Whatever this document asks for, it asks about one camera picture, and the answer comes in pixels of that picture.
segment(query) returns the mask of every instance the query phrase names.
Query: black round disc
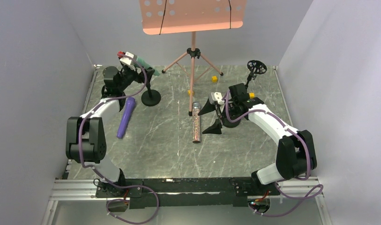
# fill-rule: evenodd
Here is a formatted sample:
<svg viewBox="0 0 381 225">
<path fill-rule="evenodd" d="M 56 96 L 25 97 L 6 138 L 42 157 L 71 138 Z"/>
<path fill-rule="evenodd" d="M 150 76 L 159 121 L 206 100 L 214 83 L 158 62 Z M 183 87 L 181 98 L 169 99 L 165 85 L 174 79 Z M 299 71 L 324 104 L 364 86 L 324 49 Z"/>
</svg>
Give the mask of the black round disc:
<svg viewBox="0 0 381 225">
<path fill-rule="evenodd" d="M 151 90 L 152 98 L 149 97 L 148 91 L 145 91 L 142 94 L 141 101 L 145 106 L 155 106 L 157 105 L 161 100 L 161 95 L 156 90 Z"/>
<path fill-rule="evenodd" d="M 258 60 L 250 60 L 247 63 L 247 68 L 252 72 L 253 74 L 264 74 L 267 72 L 267 66 L 261 61 Z"/>
</svg>

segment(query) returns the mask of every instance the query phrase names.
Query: cable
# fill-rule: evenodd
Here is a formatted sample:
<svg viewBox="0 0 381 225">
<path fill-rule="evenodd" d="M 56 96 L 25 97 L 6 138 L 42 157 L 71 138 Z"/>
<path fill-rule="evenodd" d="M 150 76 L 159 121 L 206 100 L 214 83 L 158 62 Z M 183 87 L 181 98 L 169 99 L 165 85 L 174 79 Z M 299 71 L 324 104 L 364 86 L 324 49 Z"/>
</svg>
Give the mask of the cable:
<svg viewBox="0 0 381 225">
<path fill-rule="evenodd" d="M 265 192 L 265 194 L 264 194 L 264 196 L 262 196 L 262 198 L 258 198 L 255 201 L 256 202 L 261 202 L 262 200 L 264 200 L 268 196 L 268 194 L 269 194 L 269 190 L 267 192 Z"/>
<path fill-rule="evenodd" d="M 226 116 L 227 116 L 227 119 L 229 122 L 231 123 L 234 123 L 234 122 L 237 122 L 239 121 L 241 118 L 245 117 L 246 115 L 250 114 L 250 113 L 254 113 L 254 112 L 261 112 L 261 113 L 266 113 L 270 116 L 272 116 L 273 118 L 275 118 L 283 127 L 286 127 L 286 124 L 284 124 L 284 122 L 279 118 L 277 117 L 275 114 L 271 113 L 271 112 L 267 112 L 265 110 L 262 110 L 262 109 L 254 109 L 254 110 L 251 110 L 251 111 L 248 111 L 246 113 L 244 113 L 243 115 L 239 116 L 238 118 L 232 120 L 230 118 L 230 115 L 229 115 L 229 94 L 230 94 L 230 91 L 228 90 L 227 93 L 224 95 L 225 96 L 225 113 L 226 113 Z M 290 129 L 286 129 L 286 131 L 288 131 L 289 133 L 291 133 L 293 136 L 295 136 L 302 144 L 303 148 L 304 148 L 304 151 L 305 151 L 305 157 L 306 157 L 306 176 L 304 178 L 300 178 L 300 177 L 296 177 L 296 179 L 298 180 L 308 180 L 308 178 L 310 177 L 311 175 L 311 159 L 309 157 L 309 151 L 308 151 L 308 147 L 306 146 L 306 143 L 305 141 L 298 135 L 296 134 L 294 131 L 290 130 Z M 291 213 L 292 211 L 294 211 L 305 199 L 310 199 L 310 198 L 314 198 L 316 197 L 317 195 L 321 194 L 322 191 L 323 191 L 323 185 L 322 184 L 318 184 L 318 185 L 315 185 L 304 197 L 292 197 L 292 196 L 289 196 L 287 194 L 285 194 L 282 190 L 280 190 L 280 188 L 278 187 L 278 184 L 275 184 L 275 187 L 276 189 L 285 197 L 289 198 L 289 199 L 298 199 L 300 201 L 298 201 L 298 203 L 293 207 L 291 208 L 289 211 L 285 212 L 285 213 L 282 213 L 282 214 L 278 214 L 278 215 L 264 215 L 264 213 L 259 213 L 257 212 L 256 210 L 253 210 L 254 213 L 258 213 L 260 215 L 264 215 L 264 216 L 267 216 L 267 217 L 282 217 L 282 216 L 286 216 L 287 214 Z M 316 188 L 320 188 L 319 191 L 315 194 L 313 194 L 312 196 L 309 196 L 309 194 L 315 190 Z"/>
<path fill-rule="evenodd" d="M 262 110 L 262 109 L 254 109 L 254 110 L 251 110 L 251 111 L 248 111 L 248 112 L 245 112 L 243 115 L 237 117 L 236 119 L 232 120 L 229 116 L 229 90 L 227 91 L 227 93 L 225 94 L 225 113 L 226 113 L 226 116 L 227 116 L 227 119 L 229 122 L 231 123 L 234 123 L 234 122 L 237 122 L 239 121 L 241 118 L 245 117 L 246 115 L 250 114 L 250 113 L 254 113 L 254 112 L 261 112 L 261 113 L 266 113 L 270 116 L 272 116 L 273 118 L 275 118 L 283 127 L 286 127 L 286 124 L 283 123 L 283 121 L 277 117 L 275 114 L 271 113 L 271 112 L 267 112 L 265 110 Z M 305 157 L 306 157 L 306 176 L 304 178 L 299 178 L 299 177 L 296 177 L 296 179 L 298 180 L 308 180 L 309 176 L 311 175 L 311 159 L 309 158 L 309 151 L 308 151 L 308 147 L 306 146 L 304 140 L 298 136 L 295 132 L 293 132 L 292 130 L 290 129 L 286 129 L 286 131 L 288 131 L 289 133 L 291 133 L 292 135 L 294 135 L 302 144 L 304 150 L 305 150 Z"/>
<path fill-rule="evenodd" d="M 124 200 L 126 200 L 129 191 L 130 190 L 127 189 L 126 193 L 124 194 L 124 197 L 123 197 Z"/>
<path fill-rule="evenodd" d="M 101 182 L 101 180 L 100 179 L 98 179 L 98 178 L 95 178 L 93 181 L 92 181 L 92 183 L 97 187 L 97 188 L 103 188 L 103 186 L 99 186 L 98 184 L 95 184 L 95 181 L 98 181 L 98 182 Z"/>
<path fill-rule="evenodd" d="M 228 0 L 229 3 L 229 29 L 232 29 L 232 6 L 230 5 L 230 0 Z"/>
<path fill-rule="evenodd" d="M 167 6 L 167 0 L 166 0 L 166 3 L 164 3 L 163 18 L 161 19 L 161 26 L 160 26 L 160 32 L 159 32 L 159 35 L 161 34 L 161 29 L 163 28 L 164 16 L 166 15 L 166 6 Z"/>
<path fill-rule="evenodd" d="M 308 195 L 309 195 L 313 190 L 315 190 L 316 188 L 320 188 L 320 190 L 319 190 L 317 193 L 315 193 L 315 194 L 313 194 L 313 195 L 311 195 L 311 196 L 308 196 Z M 298 206 L 301 205 L 302 202 L 304 202 L 305 199 L 308 199 L 308 198 L 314 198 L 314 197 L 316 197 L 317 195 L 320 195 L 320 194 L 322 193 L 322 190 L 323 190 L 323 185 L 322 185 L 322 184 L 318 184 L 318 185 L 314 186 L 311 190 L 308 191 L 308 193 L 306 193 L 306 195 L 304 196 L 304 199 L 301 199 L 300 201 L 298 201 L 297 204 L 296 204 L 293 208 L 291 208 L 289 211 L 287 211 L 287 212 L 285 212 L 285 213 L 282 213 L 282 214 L 277 214 L 277 215 L 265 215 L 264 213 L 260 213 L 260 212 L 258 212 L 258 211 L 256 211 L 256 210 L 254 210 L 252 207 L 250 207 L 250 205 L 249 205 L 249 208 L 250 208 L 254 213 L 257 213 L 257 214 L 259 214 L 259 215 L 261 215 L 261 216 L 265 216 L 265 217 L 282 217 L 282 216 L 286 216 L 286 215 L 288 215 L 289 213 L 293 212 Z"/>
<path fill-rule="evenodd" d="M 142 73 L 144 74 L 144 77 L 145 77 L 145 81 L 148 80 L 147 78 L 147 74 L 146 74 L 146 71 L 144 69 L 143 66 L 141 66 L 135 59 L 133 59 L 132 57 L 130 56 L 127 56 L 127 55 L 124 55 L 124 54 L 117 54 L 118 56 L 122 56 L 122 57 L 125 57 L 125 58 L 128 58 L 130 59 L 131 61 L 133 61 L 135 64 L 138 65 L 138 67 L 141 68 L 142 70 Z M 139 91 L 137 91 L 135 94 L 132 94 L 132 95 L 128 95 L 128 96 L 122 96 L 122 97 L 113 97 L 113 98 L 110 98 L 110 99 L 107 99 L 106 101 L 103 101 L 103 102 L 100 102 L 99 104 L 97 104 L 95 107 L 94 107 L 94 110 L 89 112 L 84 118 L 83 120 L 81 121 L 80 123 L 80 128 L 79 128 L 79 135 L 78 135 L 78 147 L 79 147 L 79 156 L 80 156 L 80 163 L 81 163 L 81 166 L 83 168 L 89 168 L 91 167 L 92 170 L 100 177 L 102 178 L 102 181 L 106 181 L 107 183 L 109 183 L 110 185 L 112 185 L 113 187 L 115 188 L 121 188 L 121 189 L 129 189 L 129 188 L 145 188 L 145 189 L 148 189 L 150 192 L 153 193 L 153 195 L 156 197 L 156 203 L 157 203 L 157 206 L 156 206 L 156 210 L 155 212 L 153 213 L 153 215 L 143 221 L 143 222 L 131 222 L 131 221 L 128 221 L 128 220 L 125 220 L 121 217 L 118 217 L 117 215 L 113 214 L 112 212 L 109 211 L 109 204 L 112 203 L 112 202 L 125 202 L 125 203 L 128 203 L 128 200 L 124 200 L 124 199 L 114 199 L 114 200 L 111 200 L 107 203 L 106 205 L 106 210 L 107 210 L 107 214 L 108 215 L 111 215 L 113 216 L 114 218 L 117 218 L 123 222 L 126 222 L 126 223 L 129 223 L 129 224 L 136 224 L 136 225 L 139 225 L 139 224 L 145 224 L 149 221 L 151 221 L 156 215 L 157 215 L 157 212 L 159 211 L 159 197 L 157 196 L 157 193 L 155 191 L 153 191 L 151 188 L 149 187 L 146 187 L 146 186 L 143 186 L 143 185 L 130 185 L 130 186 L 119 186 L 119 185 L 116 185 L 114 184 L 114 182 L 112 182 L 111 180 L 107 179 L 106 177 L 104 177 L 93 165 L 85 165 L 84 164 L 84 155 L 83 155 L 83 140 L 82 140 L 82 133 L 83 133 L 83 127 L 84 127 L 84 124 L 85 124 L 85 121 L 91 117 L 91 115 L 97 111 L 102 105 L 106 104 L 107 102 L 110 102 L 110 101 L 114 101 L 114 100 L 119 100 L 119 99 L 124 99 L 124 98 L 128 98 L 128 97 L 132 97 L 134 95 L 137 95 L 139 94 L 146 86 L 146 82 L 142 85 L 141 89 Z"/>
</svg>

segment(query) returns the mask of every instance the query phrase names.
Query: purple cylinder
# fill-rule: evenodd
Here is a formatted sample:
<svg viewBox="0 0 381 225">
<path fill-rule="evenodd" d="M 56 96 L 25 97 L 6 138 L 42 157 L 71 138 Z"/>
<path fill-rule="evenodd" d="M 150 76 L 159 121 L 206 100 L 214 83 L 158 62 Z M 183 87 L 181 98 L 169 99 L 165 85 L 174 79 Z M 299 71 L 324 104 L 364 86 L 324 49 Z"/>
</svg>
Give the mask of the purple cylinder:
<svg viewBox="0 0 381 225">
<path fill-rule="evenodd" d="M 130 117 L 134 108 L 135 108 L 135 98 L 133 97 L 127 98 L 122 120 L 120 122 L 119 129 L 117 130 L 116 137 L 120 139 L 124 137 L 124 134 L 126 133 L 126 130 L 127 130 L 128 122 L 130 120 Z"/>
</svg>

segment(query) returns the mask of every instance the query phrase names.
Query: metal leg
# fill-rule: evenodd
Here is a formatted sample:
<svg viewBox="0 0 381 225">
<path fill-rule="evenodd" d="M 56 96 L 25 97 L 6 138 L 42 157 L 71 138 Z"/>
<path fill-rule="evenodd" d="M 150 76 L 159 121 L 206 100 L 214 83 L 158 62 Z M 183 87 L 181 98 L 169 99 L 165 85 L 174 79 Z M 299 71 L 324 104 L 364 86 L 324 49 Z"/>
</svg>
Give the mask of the metal leg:
<svg viewBox="0 0 381 225">
<path fill-rule="evenodd" d="M 192 32 L 192 47 L 191 50 L 196 49 L 196 32 Z M 193 78 L 195 76 L 195 57 L 191 57 L 190 63 L 190 94 L 189 94 L 189 116 L 192 116 L 192 98 L 193 98 Z"/>
<path fill-rule="evenodd" d="M 221 76 L 224 75 L 203 53 L 200 53 L 200 56 L 212 67 L 214 68 Z"/>
<path fill-rule="evenodd" d="M 177 65 L 186 73 L 188 77 L 191 77 L 191 75 L 188 72 L 186 72 L 186 69 L 183 66 L 181 66 L 181 64 L 177 63 Z"/>
<path fill-rule="evenodd" d="M 198 81 L 199 78 L 201 78 L 205 73 L 207 73 L 210 70 L 211 67 L 207 68 L 200 76 L 198 76 L 194 82 Z"/>
<path fill-rule="evenodd" d="M 192 115 L 192 98 L 193 98 L 193 77 L 195 76 L 195 58 L 191 59 L 190 68 L 190 95 L 189 95 L 189 116 Z"/>
<path fill-rule="evenodd" d="M 188 53 L 185 52 L 184 54 L 182 54 L 180 57 L 178 57 L 174 62 L 172 62 L 168 67 L 164 68 L 162 70 L 162 73 L 165 73 L 168 69 L 170 69 L 174 64 L 176 64 L 179 60 L 181 60 L 183 57 L 185 57 Z"/>
</svg>

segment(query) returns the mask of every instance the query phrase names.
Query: tripod legs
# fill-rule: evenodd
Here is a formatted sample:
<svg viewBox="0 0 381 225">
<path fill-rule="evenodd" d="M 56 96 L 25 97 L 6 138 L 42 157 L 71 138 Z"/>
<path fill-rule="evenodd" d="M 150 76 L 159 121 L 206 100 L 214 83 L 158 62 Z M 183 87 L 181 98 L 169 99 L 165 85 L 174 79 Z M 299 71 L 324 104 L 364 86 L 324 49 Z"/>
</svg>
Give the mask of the tripod legs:
<svg viewBox="0 0 381 225">
<path fill-rule="evenodd" d="M 224 73 L 221 72 L 204 54 L 200 53 L 200 56 L 204 61 L 206 61 L 212 68 L 214 68 L 221 76 L 224 76 Z"/>
<path fill-rule="evenodd" d="M 182 54 L 180 57 L 178 57 L 174 62 L 172 62 L 170 65 L 168 65 L 166 68 L 164 68 L 161 72 L 162 73 L 165 73 L 168 69 L 170 69 L 174 64 L 178 64 L 178 61 L 181 60 L 183 57 L 185 57 L 187 54 L 190 54 L 191 55 L 191 67 L 190 67 L 190 84 L 189 84 L 189 91 L 190 91 L 190 97 L 189 97 L 189 116 L 192 116 L 192 99 L 193 99 L 193 83 L 194 83 L 194 76 L 195 76 L 195 57 L 198 56 L 197 53 L 199 53 L 200 57 L 202 57 L 202 59 L 204 59 L 212 68 L 214 68 L 221 76 L 224 75 L 223 72 L 221 72 L 221 70 L 219 70 L 204 54 L 202 54 L 200 52 L 199 49 L 196 49 L 196 32 L 193 31 L 192 32 L 192 46 L 190 48 L 190 53 L 189 52 L 185 52 L 184 54 Z M 202 73 L 197 79 L 199 79 L 202 75 L 204 75 L 209 69 L 207 69 L 204 73 Z"/>
<path fill-rule="evenodd" d="M 184 54 L 182 54 L 180 57 L 178 57 L 174 62 L 172 62 L 169 66 L 167 66 L 166 68 L 164 68 L 161 72 L 162 73 L 165 73 L 168 69 L 170 69 L 174 64 L 176 64 L 179 60 L 181 60 L 183 57 L 185 57 L 188 53 L 185 52 Z"/>
</svg>

